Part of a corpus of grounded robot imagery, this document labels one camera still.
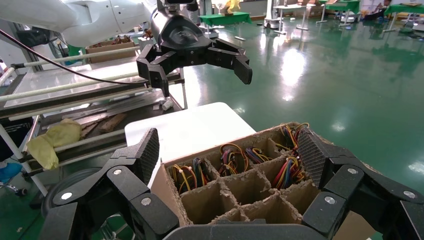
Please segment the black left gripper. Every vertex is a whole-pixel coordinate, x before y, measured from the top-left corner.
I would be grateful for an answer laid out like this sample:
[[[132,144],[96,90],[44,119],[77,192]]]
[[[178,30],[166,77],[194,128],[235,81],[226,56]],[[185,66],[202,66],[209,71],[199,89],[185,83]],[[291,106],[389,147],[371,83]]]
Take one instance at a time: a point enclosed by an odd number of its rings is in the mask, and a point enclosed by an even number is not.
[[[207,38],[203,31],[180,11],[157,10],[152,15],[152,33],[158,45],[147,44],[136,59],[138,75],[152,88],[170,96],[167,74],[178,67],[209,64],[233,70],[250,85],[253,70],[246,50],[231,42]]]

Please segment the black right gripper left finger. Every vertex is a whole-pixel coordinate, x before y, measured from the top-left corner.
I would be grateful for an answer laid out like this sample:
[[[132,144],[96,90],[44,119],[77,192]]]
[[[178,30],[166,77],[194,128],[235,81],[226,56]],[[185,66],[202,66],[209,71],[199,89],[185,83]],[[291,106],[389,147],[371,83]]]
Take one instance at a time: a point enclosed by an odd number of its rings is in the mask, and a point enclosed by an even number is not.
[[[117,149],[96,173],[59,192],[40,232],[42,240],[90,240],[120,214],[138,240],[162,240],[179,227],[178,217],[148,187],[159,159],[158,131]]]

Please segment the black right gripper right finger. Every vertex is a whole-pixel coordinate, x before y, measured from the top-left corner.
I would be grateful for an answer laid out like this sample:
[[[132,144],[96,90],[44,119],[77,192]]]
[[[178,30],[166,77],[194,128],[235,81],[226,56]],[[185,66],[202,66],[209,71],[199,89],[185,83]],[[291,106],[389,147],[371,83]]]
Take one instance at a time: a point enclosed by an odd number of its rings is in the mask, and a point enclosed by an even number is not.
[[[373,171],[308,127],[298,132],[297,152],[320,190],[303,214],[303,225],[330,240],[354,212],[385,240],[423,239],[424,197],[418,191]]]

